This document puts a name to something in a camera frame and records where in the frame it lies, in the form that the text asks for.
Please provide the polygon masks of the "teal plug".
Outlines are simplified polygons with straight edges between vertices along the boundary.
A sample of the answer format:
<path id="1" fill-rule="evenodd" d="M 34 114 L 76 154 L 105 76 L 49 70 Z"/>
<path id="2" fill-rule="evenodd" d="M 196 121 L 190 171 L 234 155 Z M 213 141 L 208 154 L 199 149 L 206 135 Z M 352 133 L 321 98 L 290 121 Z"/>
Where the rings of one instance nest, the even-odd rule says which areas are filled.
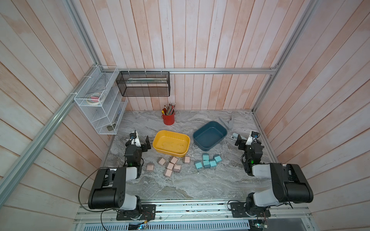
<path id="1" fill-rule="evenodd" d="M 204 160 L 203 161 L 203 166 L 204 166 L 204 168 L 210 168 L 211 167 L 210 161 L 209 160 Z"/>
<path id="2" fill-rule="evenodd" d="M 195 162 L 195 167 L 196 167 L 196 169 L 201 169 L 201 168 L 203 168 L 203 164 L 202 164 L 202 162 L 201 162 L 201 161 L 196 161 L 196 162 Z"/>
<path id="3" fill-rule="evenodd" d="M 203 158 L 203 161 L 208 161 L 210 159 L 210 157 L 207 153 L 203 153 L 202 158 Z"/>
<path id="4" fill-rule="evenodd" d="M 214 155 L 214 160 L 216 161 L 216 163 L 219 163 L 222 161 L 222 158 L 220 155 Z"/>
<path id="5" fill-rule="evenodd" d="M 214 160 L 214 159 L 209 160 L 209 163 L 210 163 L 211 167 L 216 167 L 217 166 L 217 161 Z"/>

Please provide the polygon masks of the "yellow plastic tray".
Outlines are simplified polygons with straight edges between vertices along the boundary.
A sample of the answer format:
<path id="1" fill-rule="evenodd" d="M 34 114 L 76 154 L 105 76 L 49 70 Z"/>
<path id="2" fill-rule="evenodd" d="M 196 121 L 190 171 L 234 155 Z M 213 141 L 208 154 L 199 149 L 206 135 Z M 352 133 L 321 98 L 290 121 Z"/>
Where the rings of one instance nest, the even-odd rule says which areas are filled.
<path id="1" fill-rule="evenodd" d="M 189 146 L 189 136 L 173 131 L 159 131 L 153 141 L 153 147 L 158 153 L 174 157 L 184 157 Z"/>

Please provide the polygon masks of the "teal plug top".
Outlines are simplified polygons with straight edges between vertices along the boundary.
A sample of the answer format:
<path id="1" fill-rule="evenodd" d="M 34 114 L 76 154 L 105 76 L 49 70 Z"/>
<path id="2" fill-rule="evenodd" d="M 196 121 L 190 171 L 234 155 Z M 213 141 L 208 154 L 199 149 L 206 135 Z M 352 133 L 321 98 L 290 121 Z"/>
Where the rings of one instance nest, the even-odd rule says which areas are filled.
<path id="1" fill-rule="evenodd" d="M 203 158 L 203 161 L 208 161 L 210 159 L 210 157 L 207 153 L 203 153 L 202 158 Z"/>

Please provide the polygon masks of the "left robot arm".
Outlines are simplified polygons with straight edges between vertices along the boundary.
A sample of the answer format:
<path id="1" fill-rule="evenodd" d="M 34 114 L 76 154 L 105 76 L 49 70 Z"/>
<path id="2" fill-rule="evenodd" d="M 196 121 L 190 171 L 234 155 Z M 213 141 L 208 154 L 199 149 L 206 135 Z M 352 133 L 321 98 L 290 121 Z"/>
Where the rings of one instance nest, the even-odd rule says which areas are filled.
<path id="1" fill-rule="evenodd" d="M 144 159 L 142 154 L 151 149 L 149 138 L 141 143 L 138 132 L 130 133 L 125 143 L 125 162 L 121 167 L 103 167 L 97 170 L 88 198 L 89 209 L 117 209 L 121 211 L 140 211 L 139 196 L 126 192 L 126 183 L 137 180 L 142 173 Z"/>

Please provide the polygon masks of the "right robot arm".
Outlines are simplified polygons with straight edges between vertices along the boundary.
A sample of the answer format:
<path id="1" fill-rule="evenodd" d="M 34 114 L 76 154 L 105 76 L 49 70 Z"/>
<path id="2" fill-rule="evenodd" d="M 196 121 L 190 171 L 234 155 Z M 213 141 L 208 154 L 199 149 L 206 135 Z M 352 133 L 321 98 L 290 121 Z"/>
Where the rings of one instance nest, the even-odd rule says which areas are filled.
<path id="1" fill-rule="evenodd" d="M 237 133 L 235 145 L 243 151 L 240 160 L 245 172 L 252 177 L 271 179 L 272 186 L 258 193 L 248 194 L 245 202 L 230 204 L 234 217 L 269 216 L 270 207 L 311 203 L 314 193 L 298 164 L 262 163 L 264 146 L 260 133 L 252 131 L 248 138 Z"/>

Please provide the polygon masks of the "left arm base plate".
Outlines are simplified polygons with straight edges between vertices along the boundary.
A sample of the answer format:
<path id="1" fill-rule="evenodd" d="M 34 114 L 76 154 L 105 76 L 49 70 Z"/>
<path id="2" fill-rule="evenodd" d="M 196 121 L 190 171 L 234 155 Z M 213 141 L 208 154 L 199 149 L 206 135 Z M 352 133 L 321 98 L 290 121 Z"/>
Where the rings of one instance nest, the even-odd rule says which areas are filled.
<path id="1" fill-rule="evenodd" d="M 118 210 L 116 220 L 118 221 L 137 221 L 154 220 L 156 216 L 156 205 L 138 205 L 134 210 Z"/>

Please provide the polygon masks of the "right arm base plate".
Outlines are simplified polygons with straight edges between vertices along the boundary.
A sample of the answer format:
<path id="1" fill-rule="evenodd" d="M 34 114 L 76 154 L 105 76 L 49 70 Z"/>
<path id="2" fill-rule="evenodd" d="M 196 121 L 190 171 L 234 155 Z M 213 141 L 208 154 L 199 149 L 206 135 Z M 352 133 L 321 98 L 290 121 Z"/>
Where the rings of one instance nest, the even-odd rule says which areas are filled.
<path id="1" fill-rule="evenodd" d="M 247 218 L 247 217 L 270 217 L 271 213 L 268 208 L 257 207 L 254 204 L 247 202 L 232 201 L 228 203 L 228 208 L 232 212 L 234 218 Z"/>

